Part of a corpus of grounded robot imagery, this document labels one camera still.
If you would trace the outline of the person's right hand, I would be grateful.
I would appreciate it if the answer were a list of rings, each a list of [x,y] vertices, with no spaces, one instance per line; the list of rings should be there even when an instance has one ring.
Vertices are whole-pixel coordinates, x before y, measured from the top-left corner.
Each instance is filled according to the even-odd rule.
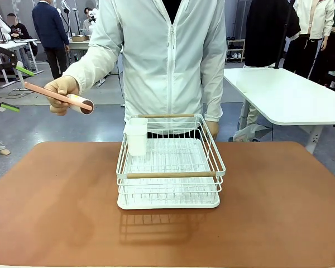
[[[44,88],[61,95],[79,94],[79,85],[72,76],[62,76],[57,78],[46,84]],[[50,103],[50,111],[52,113],[57,116],[66,115],[69,108],[68,103],[64,103],[50,97],[47,97],[47,100]]]

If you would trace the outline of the person's left hand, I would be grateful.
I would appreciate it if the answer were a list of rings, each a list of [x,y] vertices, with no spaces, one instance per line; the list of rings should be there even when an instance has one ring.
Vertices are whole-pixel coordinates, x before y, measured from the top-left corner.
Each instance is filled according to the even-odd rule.
[[[204,132],[207,133],[207,131],[210,132],[210,137],[215,140],[217,138],[218,132],[219,132],[219,124],[218,124],[218,122],[215,122],[215,121],[206,121],[205,122]]]

